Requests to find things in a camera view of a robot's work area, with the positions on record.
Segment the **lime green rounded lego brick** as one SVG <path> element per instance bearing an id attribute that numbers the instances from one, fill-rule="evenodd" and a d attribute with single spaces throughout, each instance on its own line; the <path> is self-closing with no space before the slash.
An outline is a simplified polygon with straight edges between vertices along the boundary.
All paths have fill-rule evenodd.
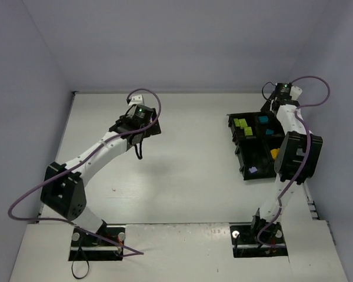
<path id="1" fill-rule="evenodd" d="M 245 119 L 234 118 L 234 125 L 240 129 L 245 129 L 248 124 Z"/>

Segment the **lime green sloped lego brick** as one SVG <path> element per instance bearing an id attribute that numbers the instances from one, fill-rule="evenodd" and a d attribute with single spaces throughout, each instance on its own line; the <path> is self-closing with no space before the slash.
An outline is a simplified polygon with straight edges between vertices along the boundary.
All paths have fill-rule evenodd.
<path id="1" fill-rule="evenodd" d="M 245 135 L 246 137 L 253 136 L 254 133 L 253 133 L 252 127 L 249 127 L 249 126 L 244 127 L 244 135 Z"/>

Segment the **teal long lego brick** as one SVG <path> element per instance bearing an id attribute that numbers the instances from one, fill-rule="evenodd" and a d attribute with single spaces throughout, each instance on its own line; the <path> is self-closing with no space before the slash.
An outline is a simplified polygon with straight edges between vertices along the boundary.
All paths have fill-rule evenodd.
<path id="1" fill-rule="evenodd" d="M 268 124 L 269 119 L 268 116 L 258 116 L 258 120 L 260 124 Z"/>

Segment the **purple square lego brick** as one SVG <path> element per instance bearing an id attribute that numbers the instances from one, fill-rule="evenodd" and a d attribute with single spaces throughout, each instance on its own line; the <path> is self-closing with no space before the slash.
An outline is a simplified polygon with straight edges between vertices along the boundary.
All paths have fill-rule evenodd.
<path id="1" fill-rule="evenodd" d="M 257 169 L 257 167 L 255 167 L 255 166 L 250 167 L 250 168 L 248 169 L 248 171 L 249 171 L 250 174 L 256 174 L 256 173 L 258 173 L 258 169 Z"/>

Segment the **yellow rounded lego brick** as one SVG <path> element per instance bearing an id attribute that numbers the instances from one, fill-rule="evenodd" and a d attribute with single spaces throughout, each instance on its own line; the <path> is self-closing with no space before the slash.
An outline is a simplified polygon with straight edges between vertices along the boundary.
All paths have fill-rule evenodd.
<path id="1" fill-rule="evenodd" d="M 270 150 L 271 157 L 273 160 L 276 160 L 278 154 L 279 154 L 280 148 L 272 149 Z"/>

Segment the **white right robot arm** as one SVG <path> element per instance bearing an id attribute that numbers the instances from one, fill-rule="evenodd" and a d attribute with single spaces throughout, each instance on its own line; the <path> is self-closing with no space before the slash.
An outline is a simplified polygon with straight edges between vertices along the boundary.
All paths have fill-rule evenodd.
<path id="1" fill-rule="evenodd" d="M 277 83 L 269 97 L 271 110 L 282 126 L 285 137 L 274 163 L 276 180 L 271 197 L 259 209 L 259 218 L 265 226 L 258 232 L 271 236 L 298 185 L 314 175 L 322 137 L 314 135 L 304 122 L 298 97 L 302 90 L 291 83 Z"/>

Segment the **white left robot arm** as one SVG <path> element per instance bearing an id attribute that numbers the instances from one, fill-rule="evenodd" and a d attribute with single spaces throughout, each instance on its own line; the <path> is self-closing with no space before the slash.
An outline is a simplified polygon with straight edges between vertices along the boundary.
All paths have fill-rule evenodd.
<path id="1" fill-rule="evenodd" d="M 130 149 L 142 159 L 144 139 L 161 133 L 159 111 L 145 106 L 142 95 L 132 93 L 126 101 L 128 110 L 98 142 L 66 163 L 53 162 L 45 173 L 41 202 L 63 219 L 94 234 L 103 234 L 106 222 L 88 207 L 87 184 L 109 162 Z"/>

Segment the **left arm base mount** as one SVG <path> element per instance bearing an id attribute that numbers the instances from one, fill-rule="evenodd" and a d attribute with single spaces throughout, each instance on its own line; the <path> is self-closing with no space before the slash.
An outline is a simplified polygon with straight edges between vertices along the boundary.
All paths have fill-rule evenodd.
<path id="1" fill-rule="evenodd" d="M 123 248 L 118 248 L 74 228 L 71 236 L 69 261 L 122 261 Z"/>

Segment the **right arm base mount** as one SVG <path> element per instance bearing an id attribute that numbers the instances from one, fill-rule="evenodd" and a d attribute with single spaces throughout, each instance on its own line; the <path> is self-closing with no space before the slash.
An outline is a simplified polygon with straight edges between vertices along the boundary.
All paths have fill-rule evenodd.
<path id="1" fill-rule="evenodd" d="M 229 226 L 233 257 L 236 259 L 287 257 L 288 250 L 279 223 L 272 225 L 260 234 L 252 229 L 251 223 L 238 223 Z"/>

